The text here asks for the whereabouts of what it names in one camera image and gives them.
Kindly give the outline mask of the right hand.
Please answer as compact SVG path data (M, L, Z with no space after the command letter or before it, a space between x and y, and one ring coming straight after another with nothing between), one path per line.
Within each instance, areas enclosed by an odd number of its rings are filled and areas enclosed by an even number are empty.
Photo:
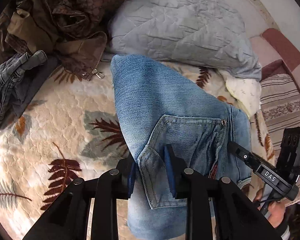
M282 202L274 201L269 204L268 211L270 212L270 216L268 217L268 221L274 228L277 228L282 223L285 210L285 205Z

